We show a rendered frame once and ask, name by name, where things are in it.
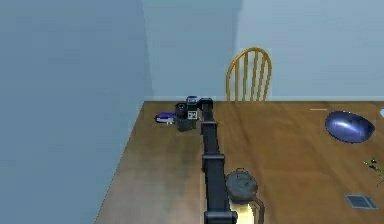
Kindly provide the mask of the blue bowl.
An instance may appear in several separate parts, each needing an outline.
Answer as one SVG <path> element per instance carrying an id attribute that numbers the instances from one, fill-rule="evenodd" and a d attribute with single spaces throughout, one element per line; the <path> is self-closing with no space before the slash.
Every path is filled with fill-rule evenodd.
<path id="1" fill-rule="evenodd" d="M 358 114 L 348 111 L 332 111 L 325 119 L 325 129 L 341 142 L 363 143 L 374 134 L 375 125 Z"/>

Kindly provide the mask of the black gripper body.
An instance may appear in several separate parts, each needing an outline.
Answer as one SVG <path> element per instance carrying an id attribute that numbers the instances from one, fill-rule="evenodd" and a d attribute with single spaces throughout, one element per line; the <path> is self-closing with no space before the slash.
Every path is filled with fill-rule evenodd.
<path id="1" fill-rule="evenodd" d="M 180 132 L 195 129 L 197 120 L 198 113 L 195 108 L 189 110 L 186 103 L 177 103 L 175 105 L 174 122 Z"/>

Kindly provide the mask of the purple purse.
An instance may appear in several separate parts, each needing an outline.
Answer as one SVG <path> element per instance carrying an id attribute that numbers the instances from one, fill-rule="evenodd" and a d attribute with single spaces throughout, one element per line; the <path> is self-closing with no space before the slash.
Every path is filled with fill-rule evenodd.
<path id="1" fill-rule="evenodd" d="M 170 125 L 174 123 L 174 117 L 175 114 L 172 112 L 161 112 L 155 115 L 154 120 L 157 123 Z"/>

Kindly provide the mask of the grey round lidded pot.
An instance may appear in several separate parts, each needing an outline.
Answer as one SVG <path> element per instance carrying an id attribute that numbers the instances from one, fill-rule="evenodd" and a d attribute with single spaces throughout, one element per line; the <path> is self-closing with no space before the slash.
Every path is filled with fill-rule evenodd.
<path id="1" fill-rule="evenodd" d="M 245 168 L 237 168 L 226 176 L 229 198 L 237 204 L 246 204 L 253 200 L 258 191 L 256 178 Z"/>

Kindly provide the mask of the yellow wooden chair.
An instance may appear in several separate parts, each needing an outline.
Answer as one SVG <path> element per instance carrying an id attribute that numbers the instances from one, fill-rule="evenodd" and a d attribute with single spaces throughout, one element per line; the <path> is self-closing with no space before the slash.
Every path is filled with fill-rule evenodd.
<path id="1" fill-rule="evenodd" d="M 225 76 L 226 100 L 263 102 L 267 100 L 272 61 L 259 47 L 243 50 L 234 57 Z"/>

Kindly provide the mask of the green plant sprig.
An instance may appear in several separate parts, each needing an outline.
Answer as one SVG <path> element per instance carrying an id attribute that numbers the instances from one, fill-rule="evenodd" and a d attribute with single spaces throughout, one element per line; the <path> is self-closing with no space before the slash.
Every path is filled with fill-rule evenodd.
<path id="1" fill-rule="evenodd" d="M 384 169 L 381 169 L 377 166 L 378 162 L 374 157 L 372 157 L 369 162 L 364 161 L 364 164 L 368 168 L 372 169 L 380 177 L 380 181 L 377 186 L 384 182 Z"/>

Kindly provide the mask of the yellow cup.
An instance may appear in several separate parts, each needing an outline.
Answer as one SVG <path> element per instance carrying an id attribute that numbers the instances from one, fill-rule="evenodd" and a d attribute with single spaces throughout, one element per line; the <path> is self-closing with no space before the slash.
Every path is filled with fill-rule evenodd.
<path id="1" fill-rule="evenodd" d="M 265 205 L 257 197 L 243 204 L 231 200 L 230 208 L 238 214 L 237 224 L 264 224 L 265 222 Z"/>

